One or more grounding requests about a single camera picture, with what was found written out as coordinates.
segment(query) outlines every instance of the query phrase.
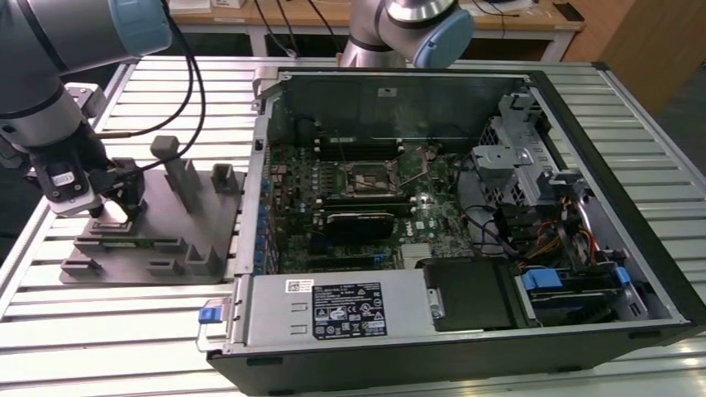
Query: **green circuit board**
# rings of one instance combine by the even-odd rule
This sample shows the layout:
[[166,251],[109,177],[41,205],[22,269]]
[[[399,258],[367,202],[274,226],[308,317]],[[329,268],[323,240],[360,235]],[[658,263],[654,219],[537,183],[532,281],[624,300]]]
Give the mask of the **green circuit board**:
[[[277,273],[327,271],[312,266],[320,259],[375,258],[375,269],[403,269],[400,246],[427,243],[433,257],[471,256],[467,226],[452,185],[456,154],[436,155],[436,147],[404,145],[404,153],[388,161],[321,161],[312,150],[272,147],[272,207],[278,256]],[[395,217],[388,238],[364,245],[327,243],[320,228],[321,198],[360,195],[404,197],[415,206]],[[336,266],[335,271],[347,269]]]

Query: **motherboard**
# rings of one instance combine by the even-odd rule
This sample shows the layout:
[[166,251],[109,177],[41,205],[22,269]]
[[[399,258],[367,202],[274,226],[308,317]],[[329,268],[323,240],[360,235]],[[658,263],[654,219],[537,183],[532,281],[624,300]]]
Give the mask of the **motherboard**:
[[277,273],[404,269],[473,255],[457,154],[425,142],[316,144],[270,147]]

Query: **wooden cabinet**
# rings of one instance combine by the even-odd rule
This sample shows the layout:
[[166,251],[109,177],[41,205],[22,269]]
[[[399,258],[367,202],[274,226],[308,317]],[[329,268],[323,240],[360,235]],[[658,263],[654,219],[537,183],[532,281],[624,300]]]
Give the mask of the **wooden cabinet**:
[[652,114],[706,58],[706,0],[571,0],[585,27],[564,61],[603,61]]

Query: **table leg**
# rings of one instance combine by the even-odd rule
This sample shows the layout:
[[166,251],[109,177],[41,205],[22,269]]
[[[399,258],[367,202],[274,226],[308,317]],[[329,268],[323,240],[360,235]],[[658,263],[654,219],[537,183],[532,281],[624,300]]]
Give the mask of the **table leg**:
[[547,45],[547,49],[541,55],[543,62],[560,62],[563,54],[569,47],[571,40],[573,39],[573,31],[559,31],[553,35],[553,39]]
[[264,36],[266,35],[266,29],[264,26],[248,26],[246,34],[250,38],[252,56],[262,56],[266,54],[266,41]]

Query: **floor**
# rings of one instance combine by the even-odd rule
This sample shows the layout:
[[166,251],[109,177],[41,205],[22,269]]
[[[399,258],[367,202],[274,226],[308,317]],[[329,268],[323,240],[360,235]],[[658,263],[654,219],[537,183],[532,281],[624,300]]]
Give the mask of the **floor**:
[[[196,55],[238,55],[249,56],[250,50],[244,35],[186,35],[188,43]],[[288,37],[281,36],[284,45],[289,45]],[[345,42],[337,37],[339,45]],[[307,36],[299,41],[304,56],[329,56],[333,43],[325,36]],[[278,49],[269,42],[272,54]],[[160,55],[180,55],[177,48],[166,49]],[[69,75],[65,81],[108,84],[114,66],[105,66],[84,73]],[[694,161],[698,169],[706,173],[706,65],[694,73],[690,82],[683,86],[671,103],[656,116],[662,128]],[[0,263],[6,256],[16,236],[22,231],[24,223],[41,197],[38,189],[22,181],[14,170],[0,169]]]

